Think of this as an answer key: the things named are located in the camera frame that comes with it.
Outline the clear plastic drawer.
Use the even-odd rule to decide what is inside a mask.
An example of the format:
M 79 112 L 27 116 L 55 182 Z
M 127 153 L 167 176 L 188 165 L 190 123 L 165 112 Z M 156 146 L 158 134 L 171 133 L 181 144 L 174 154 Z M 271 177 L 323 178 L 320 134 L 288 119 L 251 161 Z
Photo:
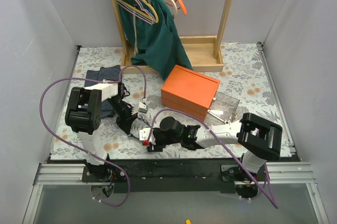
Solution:
M 216 115 L 220 116 L 223 120 L 228 120 L 230 123 L 234 121 L 236 110 L 240 100 L 233 98 L 227 94 L 217 91 L 211 106 L 211 110 Z M 208 125 L 222 125 L 223 123 L 207 113 L 204 121 Z

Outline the navy blue cloth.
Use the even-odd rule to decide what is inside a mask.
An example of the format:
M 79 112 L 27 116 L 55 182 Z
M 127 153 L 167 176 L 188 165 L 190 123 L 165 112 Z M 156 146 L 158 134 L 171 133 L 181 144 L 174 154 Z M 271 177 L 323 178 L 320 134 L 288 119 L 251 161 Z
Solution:
M 121 66 L 116 65 L 112 67 L 101 67 L 98 71 L 88 70 L 86 72 L 86 79 L 91 80 L 119 80 L 119 73 L 121 71 Z M 112 118 L 115 115 L 113 107 L 109 104 L 108 100 L 102 102 L 102 119 Z

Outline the steel open-end wrench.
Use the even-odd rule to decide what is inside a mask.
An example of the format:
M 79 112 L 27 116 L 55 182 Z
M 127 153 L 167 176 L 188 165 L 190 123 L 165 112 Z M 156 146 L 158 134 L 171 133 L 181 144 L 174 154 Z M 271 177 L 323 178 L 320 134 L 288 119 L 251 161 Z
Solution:
M 139 140 L 140 131 L 150 128 L 151 123 L 144 115 L 138 115 L 136 120 L 132 123 L 131 132 L 128 135 L 130 138 Z

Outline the steel combination wrench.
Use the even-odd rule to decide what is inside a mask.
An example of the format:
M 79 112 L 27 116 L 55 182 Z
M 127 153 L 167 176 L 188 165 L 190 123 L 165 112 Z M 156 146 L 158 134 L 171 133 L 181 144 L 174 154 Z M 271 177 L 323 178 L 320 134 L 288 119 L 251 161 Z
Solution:
M 207 112 L 209 115 L 213 116 L 214 118 L 216 118 L 217 120 L 221 121 L 223 124 L 229 124 L 230 122 L 228 120 L 223 120 L 220 116 L 216 115 L 215 113 L 213 113 L 211 110 L 208 110 Z

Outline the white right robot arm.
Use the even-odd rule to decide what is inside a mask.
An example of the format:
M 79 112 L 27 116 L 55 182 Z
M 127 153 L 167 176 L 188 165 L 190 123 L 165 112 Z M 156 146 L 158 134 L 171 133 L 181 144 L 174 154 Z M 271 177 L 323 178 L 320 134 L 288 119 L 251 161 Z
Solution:
M 243 180 L 253 179 L 267 161 L 277 161 L 281 154 L 283 129 L 280 125 L 253 113 L 222 125 L 183 125 L 172 116 L 165 117 L 158 128 L 139 131 L 148 152 L 162 152 L 167 145 L 179 143 L 195 151 L 214 145 L 238 144 L 246 148 L 238 167 Z

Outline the orange drawer box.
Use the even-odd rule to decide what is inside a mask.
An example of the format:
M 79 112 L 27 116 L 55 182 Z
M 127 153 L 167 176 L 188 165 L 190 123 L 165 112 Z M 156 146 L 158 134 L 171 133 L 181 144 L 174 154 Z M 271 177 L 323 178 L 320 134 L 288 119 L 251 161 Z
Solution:
M 217 79 L 176 65 L 161 88 L 162 104 L 204 121 L 219 85 Z

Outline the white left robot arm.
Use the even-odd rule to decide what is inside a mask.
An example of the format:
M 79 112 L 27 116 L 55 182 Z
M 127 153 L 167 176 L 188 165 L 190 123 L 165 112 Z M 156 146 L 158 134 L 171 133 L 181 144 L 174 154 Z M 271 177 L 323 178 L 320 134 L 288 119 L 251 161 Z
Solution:
M 86 162 L 96 165 L 94 175 L 101 182 L 108 181 L 112 175 L 111 167 L 104 164 L 108 154 L 98 132 L 102 119 L 102 103 L 107 101 L 112 106 L 117 115 L 117 126 L 129 135 L 137 113 L 132 105 L 123 101 L 126 94 L 122 83 L 74 87 L 70 93 L 65 123 L 77 134 L 83 148 L 88 151 Z

